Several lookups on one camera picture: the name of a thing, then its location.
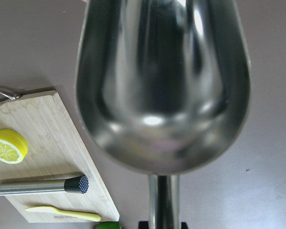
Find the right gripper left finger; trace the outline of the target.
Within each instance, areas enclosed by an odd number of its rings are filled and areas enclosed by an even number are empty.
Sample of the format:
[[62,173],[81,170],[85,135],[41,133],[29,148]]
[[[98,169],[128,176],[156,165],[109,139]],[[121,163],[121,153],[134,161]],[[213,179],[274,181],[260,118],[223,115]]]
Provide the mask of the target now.
[[149,229],[149,222],[148,221],[139,221],[138,229]]

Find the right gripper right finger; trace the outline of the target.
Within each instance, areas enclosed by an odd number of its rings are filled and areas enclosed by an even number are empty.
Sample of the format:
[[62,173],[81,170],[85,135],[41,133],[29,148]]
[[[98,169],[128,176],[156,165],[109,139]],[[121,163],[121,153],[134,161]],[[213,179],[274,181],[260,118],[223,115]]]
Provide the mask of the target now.
[[186,222],[181,222],[181,229],[188,229]]

